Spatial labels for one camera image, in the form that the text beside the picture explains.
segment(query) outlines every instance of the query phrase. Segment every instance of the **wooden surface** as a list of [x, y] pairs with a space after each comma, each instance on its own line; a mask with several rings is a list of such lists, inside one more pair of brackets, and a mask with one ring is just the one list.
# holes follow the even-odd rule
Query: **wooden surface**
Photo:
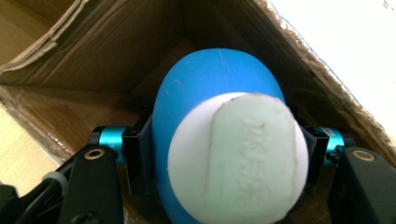
[[56, 168], [35, 140], [0, 108], [0, 181], [15, 186], [22, 196]]

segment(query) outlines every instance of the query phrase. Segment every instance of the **white cap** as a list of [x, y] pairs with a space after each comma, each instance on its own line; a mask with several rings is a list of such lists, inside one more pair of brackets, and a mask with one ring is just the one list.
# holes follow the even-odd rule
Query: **white cap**
[[304, 136], [280, 100], [226, 93], [196, 106], [168, 156], [172, 189], [202, 223], [273, 223], [304, 188]]

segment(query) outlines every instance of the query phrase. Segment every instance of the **cardboard box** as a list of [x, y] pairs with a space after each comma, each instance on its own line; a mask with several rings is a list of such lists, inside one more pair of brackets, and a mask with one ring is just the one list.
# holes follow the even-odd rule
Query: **cardboard box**
[[[396, 164], [393, 140], [266, 1], [0, 5], [7, 17], [0, 20], [7, 27], [0, 31], [0, 100], [59, 162], [83, 147], [96, 126], [134, 125], [140, 106], [155, 100], [177, 60], [198, 49], [230, 48], [265, 63], [288, 105], [308, 123], [345, 128], [361, 146]], [[134, 218], [166, 219], [160, 205], [131, 205]], [[156, 212], [161, 215], [150, 216]]]

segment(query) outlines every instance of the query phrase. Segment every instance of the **white surface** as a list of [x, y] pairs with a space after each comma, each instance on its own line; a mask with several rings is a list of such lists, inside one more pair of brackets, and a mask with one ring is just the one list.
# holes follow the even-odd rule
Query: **white surface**
[[299, 198], [303, 134], [289, 109], [262, 94], [228, 93], [195, 107], [174, 134], [172, 189], [202, 223], [272, 223]]
[[270, 3], [396, 139], [396, 1]]

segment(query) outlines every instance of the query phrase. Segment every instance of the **wire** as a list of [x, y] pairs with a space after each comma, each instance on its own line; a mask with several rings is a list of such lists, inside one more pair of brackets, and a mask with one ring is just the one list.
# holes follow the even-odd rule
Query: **wire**
[[31, 223], [35, 216], [40, 212], [44, 203], [53, 196], [53, 194], [59, 189], [61, 186], [58, 181], [51, 180], [48, 186], [42, 191], [34, 201], [27, 206], [26, 210], [20, 216], [17, 224]]

